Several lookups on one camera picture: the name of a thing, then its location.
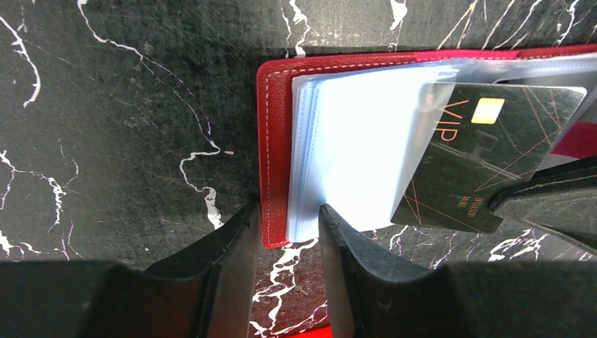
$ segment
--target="red leather cover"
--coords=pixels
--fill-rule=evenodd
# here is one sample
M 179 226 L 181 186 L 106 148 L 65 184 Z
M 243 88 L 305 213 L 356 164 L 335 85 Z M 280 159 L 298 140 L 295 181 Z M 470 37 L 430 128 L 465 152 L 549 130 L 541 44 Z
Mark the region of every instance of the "red leather cover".
M 261 232 L 263 246 L 288 244 L 286 219 L 292 132 L 292 78 L 297 75 L 340 73 L 445 58 L 548 58 L 597 51 L 597 44 L 518 51 L 445 50 L 384 54 L 348 54 L 274 60 L 257 72 L 257 112 Z
M 597 156 L 597 124 L 575 123 L 551 153 L 574 158 Z
M 332 327 L 326 326 L 320 329 L 295 334 L 294 336 L 290 336 L 288 338 L 332 338 Z

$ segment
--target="black marble surface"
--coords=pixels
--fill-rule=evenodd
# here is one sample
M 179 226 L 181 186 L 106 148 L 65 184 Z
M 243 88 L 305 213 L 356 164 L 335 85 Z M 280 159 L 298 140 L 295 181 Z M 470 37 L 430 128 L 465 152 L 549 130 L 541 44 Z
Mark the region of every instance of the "black marble surface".
M 0 4 L 0 259 L 146 268 L 258 193 L 269 59 L 597 42 L 589 0 L 15 0 Z M 368 233 L 410 260 L 589 260 L 515 223 Z M 262 250 L 251 334 L 326 325 L 317 240 Z

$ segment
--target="card holder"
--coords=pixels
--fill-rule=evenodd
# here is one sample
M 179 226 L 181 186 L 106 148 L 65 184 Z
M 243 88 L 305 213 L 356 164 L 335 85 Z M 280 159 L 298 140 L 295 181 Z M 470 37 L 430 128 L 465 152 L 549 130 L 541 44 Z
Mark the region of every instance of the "card holder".
M 262 240 L 266 248 L 288 244 L 287 212 L 292 152 L 292 79 L 297 75 L 341 73 L 450 58 L 539 59 L 597 51 L 597 45 L 519 51 L 430 51 L 396 54 L 318 56 L 270 61 L 258 71 L 258 137 Z
M 396 188 L 412 176 L 407 167 L 420 161 L 431 138 L 429 126 L 451 95 L 449 83 L 471 64 L 465 59 L 417 63 L 307 82 L 304 86 L 314 83 L 313 102 L 294 111 L 308 115 L 309 124 L 298 126 L 293 139 L 287 239 L 316 237 L 324 203 L 359 231 L 390 225 Z M 447 82 L 448 90 L 433 93 L 431 101 L 419 100 L 431 94 L 425 84 L 437 80 Z M 419 138 L 426 140 L 411 141 Z M 305 165 L 295 175 L 294 167 Z

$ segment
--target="gold chip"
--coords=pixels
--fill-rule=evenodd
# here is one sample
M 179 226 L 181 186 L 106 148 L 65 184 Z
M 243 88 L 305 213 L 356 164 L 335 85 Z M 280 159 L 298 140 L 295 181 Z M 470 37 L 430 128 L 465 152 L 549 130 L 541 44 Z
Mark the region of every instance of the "gold chip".
M 472 114 L 471 122 L 493 125 L 498 120 L 498 115 L 500 115 L 504 102 L 504 99 L 480 98 L 475 113 Z

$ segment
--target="black card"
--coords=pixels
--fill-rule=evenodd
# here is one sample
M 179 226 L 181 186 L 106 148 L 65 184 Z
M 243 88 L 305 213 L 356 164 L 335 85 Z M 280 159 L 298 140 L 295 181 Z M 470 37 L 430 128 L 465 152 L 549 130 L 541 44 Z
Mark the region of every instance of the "black card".
M 453 84 L 431 86 L 435 92 Z M 502 220 L 488 209 L 491 197 L 531 178 L 585 93 L 457 84 L 391 221 L 494 232 Z

